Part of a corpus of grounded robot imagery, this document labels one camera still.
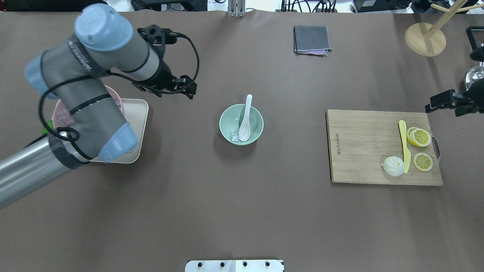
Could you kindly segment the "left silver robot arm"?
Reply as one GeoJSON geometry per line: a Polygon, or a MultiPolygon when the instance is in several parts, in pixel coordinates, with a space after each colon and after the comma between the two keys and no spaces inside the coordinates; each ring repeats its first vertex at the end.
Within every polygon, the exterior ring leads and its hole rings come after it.
{"type": "Polygon", "coordinates": [[[109,5],[85,7],[74,33],[25,67],[40,93],[38,116],[47,134],[1,162],[1,208],[94,158],[112,162],[138,144],[134,129],[101,79],[118,76],[158,97],[192,99],[197,75],[173,76],[166,45],[188,36],[157,25],[134,29],[109,5]]]}

